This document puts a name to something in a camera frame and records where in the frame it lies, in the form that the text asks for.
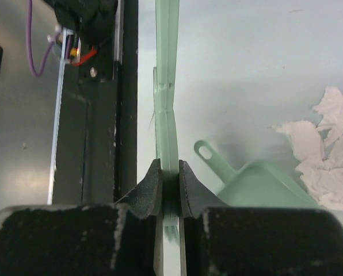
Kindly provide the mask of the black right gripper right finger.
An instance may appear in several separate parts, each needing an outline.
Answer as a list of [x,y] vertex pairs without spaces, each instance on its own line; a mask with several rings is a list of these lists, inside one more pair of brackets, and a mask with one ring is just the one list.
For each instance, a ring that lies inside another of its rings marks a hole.
[[343,227],[319,209],[224,204],[179,162],[188,275],[343,275]]

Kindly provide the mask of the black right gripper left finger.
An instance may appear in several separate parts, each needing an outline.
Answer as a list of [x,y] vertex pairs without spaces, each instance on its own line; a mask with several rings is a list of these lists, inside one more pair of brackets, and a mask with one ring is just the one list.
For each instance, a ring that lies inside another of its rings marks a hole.
[[154,275],[159,161],[114,204],[0,211],[0,275]]

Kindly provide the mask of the green plastic dustpan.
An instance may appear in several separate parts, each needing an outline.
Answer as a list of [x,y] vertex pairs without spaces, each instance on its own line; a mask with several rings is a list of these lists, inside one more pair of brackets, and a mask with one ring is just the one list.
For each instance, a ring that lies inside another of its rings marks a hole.
[[216,195],[229,206],[319,208],[301,185],[268,160],[255,160],[236,170],[205,140],[195,142],[194,151],[223,182]]

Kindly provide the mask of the green hand brush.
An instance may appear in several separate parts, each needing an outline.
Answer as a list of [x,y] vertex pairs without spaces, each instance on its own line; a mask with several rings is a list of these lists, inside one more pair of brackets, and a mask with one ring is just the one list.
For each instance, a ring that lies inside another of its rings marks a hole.
[[163,174],[163,232],[170,241],[179,240],[178,144],[174,114],[179,1],[156,1],[157,63],[153,71],[155,141]]

